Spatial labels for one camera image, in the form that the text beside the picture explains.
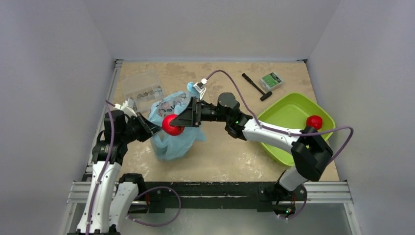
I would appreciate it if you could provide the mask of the red fake apple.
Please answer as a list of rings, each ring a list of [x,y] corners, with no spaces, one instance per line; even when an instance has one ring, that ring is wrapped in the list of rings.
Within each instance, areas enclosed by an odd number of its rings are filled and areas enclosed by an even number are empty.
[[[306,125],[311,126],[316,130],[320,130],[323,126],[323,119],[318,115],[309,116],[306,119]]]
[[[162,121],[162,129],[165,133],[171,136],[178,136],[184,131],[183,126],[173,126],[171,122],[177,117],[177,114],[167,115]]]

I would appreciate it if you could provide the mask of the blue plastic bag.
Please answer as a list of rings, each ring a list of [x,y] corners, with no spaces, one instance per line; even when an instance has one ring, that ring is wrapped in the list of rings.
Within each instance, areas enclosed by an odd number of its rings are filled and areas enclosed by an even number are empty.
[[[161,131],[151,139],[151,146],[159,161],[171,161],[183,157],[195,141],[205,141],[206,135],[199,127],[172,126],[170,122],[190,103],[192,97],[200,93],[189,82],[187,92],[175,92],[155,102],[150,109],[148,120],[161,127]]]

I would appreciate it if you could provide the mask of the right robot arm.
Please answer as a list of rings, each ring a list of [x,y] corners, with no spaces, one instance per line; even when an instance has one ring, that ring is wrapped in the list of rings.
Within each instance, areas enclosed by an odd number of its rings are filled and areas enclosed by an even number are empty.
[[[217,105],[204,104],[192,97],[180,114],[166,117],[162,127],[168,134],[179,135],[184,128],[199,127],[203,121],[224,122],[226,132],[235,139],[265,143],[292,155],[294,165],[282,173],[275,185],[280,199],[287,199],[307,181],[319,181],[333,156],[332,149],[315,128],[282,128],[256,120],[240,111],[232,93],[220,94]]]

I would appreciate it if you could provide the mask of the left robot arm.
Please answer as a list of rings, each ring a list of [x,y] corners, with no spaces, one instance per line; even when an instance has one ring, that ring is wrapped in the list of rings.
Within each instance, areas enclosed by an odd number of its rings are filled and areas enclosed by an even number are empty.
[[[145,142],[161,127],[127,108],[108,111],[103,130],[92,149],[92,180],[82,217],[75,235],[118,235],[133,200],[146,194],[144,179],[138,173],[117,178],[127,145]]]

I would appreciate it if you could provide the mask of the clear plastic screw organizer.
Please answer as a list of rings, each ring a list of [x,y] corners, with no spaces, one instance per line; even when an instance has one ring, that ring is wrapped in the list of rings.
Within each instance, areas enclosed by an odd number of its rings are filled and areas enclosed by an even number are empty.
[[[121,81],[124,97],[134,101],[136,112],[149,112],[152,105],[164,99],[165,94],[155,70],[134,73]]]

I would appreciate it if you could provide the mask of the green white small box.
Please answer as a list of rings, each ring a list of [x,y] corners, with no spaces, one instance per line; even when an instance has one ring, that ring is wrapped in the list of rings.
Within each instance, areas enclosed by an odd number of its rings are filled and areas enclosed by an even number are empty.
[[[272,72],[259,80],[260,86],[266,91],[271,92],[284,84],[282,78],[280,78],[275,72]]]

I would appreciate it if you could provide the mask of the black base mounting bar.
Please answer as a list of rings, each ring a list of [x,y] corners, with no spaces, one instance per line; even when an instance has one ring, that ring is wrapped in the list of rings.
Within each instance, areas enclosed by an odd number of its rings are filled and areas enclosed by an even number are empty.
[[[164,213],[166,209],[256,210],[292,215],[306,198],[304,186],[287,191],[275,182],[146,182],[141,174],[126,173],[120,182],[138,184],[131,213]]]

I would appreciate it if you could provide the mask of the green plastic bowl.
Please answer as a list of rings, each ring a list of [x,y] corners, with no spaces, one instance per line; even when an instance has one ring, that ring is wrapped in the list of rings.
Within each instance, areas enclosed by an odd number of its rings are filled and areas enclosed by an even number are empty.
[[[334,129],[336,127],[333,118],[314,100],[301,93],[289,93],[273,103],[262,102],[263,105],[252,106],[254,113],[260,121],[271,125],[304,129],[306,119],[312,115],[318,115],[323,119],[323,126],[319,131]],[[269,144],[260,143],[263,155],[282,166],[293,166],[292,156],[284,150]]]

